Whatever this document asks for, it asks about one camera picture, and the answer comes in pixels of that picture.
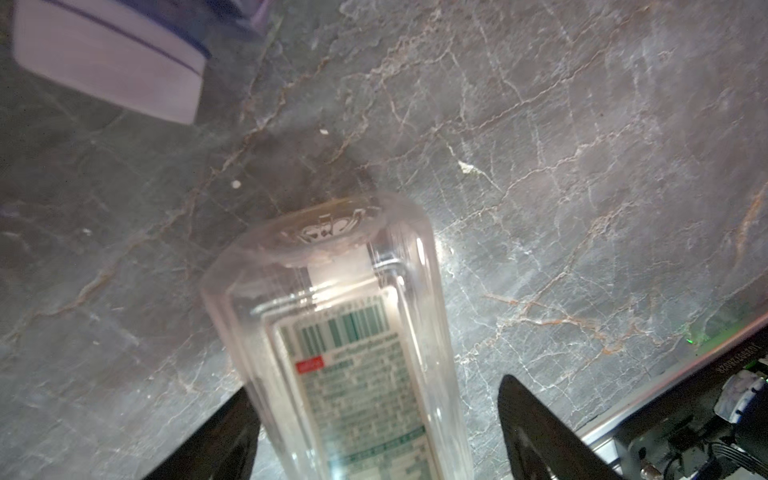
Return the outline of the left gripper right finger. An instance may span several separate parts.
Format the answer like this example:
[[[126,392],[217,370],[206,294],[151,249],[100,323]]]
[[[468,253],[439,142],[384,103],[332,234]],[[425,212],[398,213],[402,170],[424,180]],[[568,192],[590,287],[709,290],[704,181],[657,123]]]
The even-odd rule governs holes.
[[[515,479],[620,477],[516,377],[502,378],[497,407]]]

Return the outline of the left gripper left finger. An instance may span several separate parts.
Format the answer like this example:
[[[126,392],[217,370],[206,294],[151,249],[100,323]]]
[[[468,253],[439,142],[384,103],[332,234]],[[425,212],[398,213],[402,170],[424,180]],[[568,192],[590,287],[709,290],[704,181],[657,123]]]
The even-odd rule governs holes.
[[[248,480],[260,428],[247,391],[240,389],[145,480]]]

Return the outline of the green white label bottle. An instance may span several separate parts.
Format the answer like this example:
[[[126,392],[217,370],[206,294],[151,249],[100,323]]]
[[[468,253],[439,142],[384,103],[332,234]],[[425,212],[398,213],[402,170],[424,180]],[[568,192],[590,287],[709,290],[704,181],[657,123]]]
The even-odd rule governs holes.
[[[258,225],[206,309],[290,479],[469,479],[432,226],[393,193]]]

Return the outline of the clear purple tinted bottle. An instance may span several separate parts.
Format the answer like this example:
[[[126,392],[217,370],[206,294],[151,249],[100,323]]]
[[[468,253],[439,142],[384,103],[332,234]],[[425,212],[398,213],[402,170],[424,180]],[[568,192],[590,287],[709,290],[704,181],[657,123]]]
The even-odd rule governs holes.
[[[100,100],[189,125],[211,30],[265,34],[269,1],[23,0],[12,51],[23,68]]]

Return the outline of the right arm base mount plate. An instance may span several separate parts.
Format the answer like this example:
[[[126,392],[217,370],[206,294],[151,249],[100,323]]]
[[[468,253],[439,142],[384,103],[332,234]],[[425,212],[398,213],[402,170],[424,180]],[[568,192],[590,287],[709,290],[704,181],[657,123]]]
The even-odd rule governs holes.
[[[626,479],[767,476],[767,330],[631,413],[613,433]]]

